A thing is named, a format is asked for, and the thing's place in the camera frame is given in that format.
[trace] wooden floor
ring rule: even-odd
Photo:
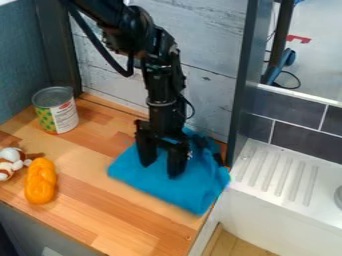
[[[202,256],[277,256],[228,233],[219,225]]]

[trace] can label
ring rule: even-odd
[[[78,115],[74,98],[53,108],[35,107],[41,126],[47,132],[61,134],[74,129]]]

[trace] gray tile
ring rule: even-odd
[[[276,122],[272,144],[342,164],[342,138]]]
[[[342,109],[329,106],[322,131],[342,135]]]
[[[250,115],[249,122],[250,126],[248,137],[263,142],[268,142],[272,129],[272,120],[260,116]]]
[[[324,105],[259,89],[254,113],[318,129]]]

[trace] blue wall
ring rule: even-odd
[[[0,5],[0,124],[49,80],[33,0]]]

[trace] red object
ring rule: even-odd
[[[65,109],[70,106],[70,102],[64,103],[62,106],[59,107],[59,109]]]
[[[295,35],[288,35],[288,36],[286,37],[286,41],[288,41],[288,42],[292,42],[293,39],[298,39],[298,40],[300,40],[302,44],[308,44],[308,43],[310,43],[310,41],[311,41],[311,38],[301,37],[301,36],[295,36]]]

